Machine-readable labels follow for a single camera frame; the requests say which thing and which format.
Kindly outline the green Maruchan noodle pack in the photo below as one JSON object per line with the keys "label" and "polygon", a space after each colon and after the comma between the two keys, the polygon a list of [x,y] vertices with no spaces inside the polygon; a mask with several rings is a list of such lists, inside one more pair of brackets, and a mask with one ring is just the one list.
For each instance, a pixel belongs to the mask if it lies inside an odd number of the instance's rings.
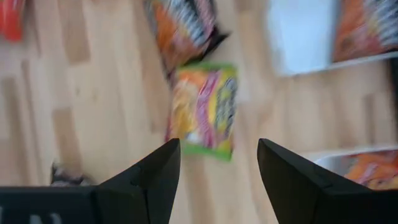
{"label": "green Maruchan noodle pack", "polygon": [[202,62],[177,68],[165,139],[178,138],[187,154],[230,161],[237,93],[237,68],[232,64]]}

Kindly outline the black Fire Noodle pack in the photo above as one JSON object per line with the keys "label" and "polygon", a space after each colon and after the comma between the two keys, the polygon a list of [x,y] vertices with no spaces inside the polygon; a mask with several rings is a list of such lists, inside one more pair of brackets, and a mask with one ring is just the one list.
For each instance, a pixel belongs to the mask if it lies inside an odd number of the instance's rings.
{"label": "black Fire Noodle pack", "polygon": [[199,62],[228,36],[220,30],[215,0],[143,0],[166,79],[177,67]]}
{"label": "black Fire Noodle pack", "polygon": [[85,174],[75,174],[65,166],[53,163],[51,166],[50,186],[87,186],[94,182]]}
{"label": "black Fire Noodle pack", "polygon": [[398,0],[341,0],[333,61],[398,50]]}

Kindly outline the red Saucy Noodle pack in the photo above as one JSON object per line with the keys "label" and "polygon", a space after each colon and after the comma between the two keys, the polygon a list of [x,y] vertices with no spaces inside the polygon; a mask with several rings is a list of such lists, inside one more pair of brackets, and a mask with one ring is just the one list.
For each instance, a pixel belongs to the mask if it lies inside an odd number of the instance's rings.
{"label": "red Saucy Noodle pack", "polygon": [[22,40],[26,0],[0,0],[0,34],[12,42]]}
{"label": "red Saucy Noodle pack", "polygon": [[355,154],[345,178],[372,190],[398,190],[398,149]]}

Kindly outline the white plastic bin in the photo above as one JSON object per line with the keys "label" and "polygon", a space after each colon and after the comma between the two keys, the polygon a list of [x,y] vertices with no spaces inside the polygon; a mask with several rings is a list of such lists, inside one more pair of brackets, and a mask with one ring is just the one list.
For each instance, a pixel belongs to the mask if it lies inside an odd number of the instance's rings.
{"label": "white plastic bin", "polygon": [[398,50],[333,61],[341,0],[269,0],[266,16],[274,65],[284,76],[398,57]]}
{"label": "white plastic bin", "polygon": [[344,177],[350,165],[353,163],[353,159],[349,158],[350,156],[355,154],[377,151],[392,151],[397,149],[398,146],[368,146],[356,147],[352,149],[330,149],[318,152],[306,152],[302,155],[317,165]]}

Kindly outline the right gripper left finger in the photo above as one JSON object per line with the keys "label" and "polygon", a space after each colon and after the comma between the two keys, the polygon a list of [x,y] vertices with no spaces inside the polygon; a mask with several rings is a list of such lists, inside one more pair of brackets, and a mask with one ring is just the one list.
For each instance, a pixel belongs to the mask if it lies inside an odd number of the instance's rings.
{"label": "right gripper left finger", "polygon": [[168,224],[180,163],[171,139],[98,185],[0,187],[0,224]]}

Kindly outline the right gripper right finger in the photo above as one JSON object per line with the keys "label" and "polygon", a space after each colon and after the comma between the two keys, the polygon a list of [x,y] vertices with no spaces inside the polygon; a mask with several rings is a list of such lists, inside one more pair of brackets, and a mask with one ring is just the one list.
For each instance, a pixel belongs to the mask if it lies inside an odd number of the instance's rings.
{"label": "right gripper right finger", "polygon": [[257,161],[279,224],[398,224],[398,190],[371,190],[268,139]]}

